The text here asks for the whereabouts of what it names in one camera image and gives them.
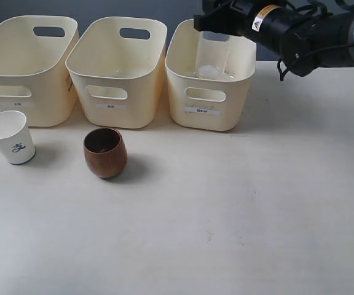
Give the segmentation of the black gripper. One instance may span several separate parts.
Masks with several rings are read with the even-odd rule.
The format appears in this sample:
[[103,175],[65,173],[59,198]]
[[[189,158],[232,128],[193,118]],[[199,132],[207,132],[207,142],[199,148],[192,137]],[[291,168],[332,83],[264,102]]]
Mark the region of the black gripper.
[[203,1],[194,28],[245,37],[280,56],[281,35],[291,27],[288,1]]

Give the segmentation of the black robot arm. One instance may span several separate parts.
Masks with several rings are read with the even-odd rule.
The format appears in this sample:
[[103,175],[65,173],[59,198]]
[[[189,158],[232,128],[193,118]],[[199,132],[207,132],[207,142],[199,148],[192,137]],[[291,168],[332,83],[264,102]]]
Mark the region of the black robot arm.
[[280,79],[305,77],[317,68],[354,68],[354,4],[336,1],[341,14],[321,1],[203,1],[197,31],[245,37],[276,54]]

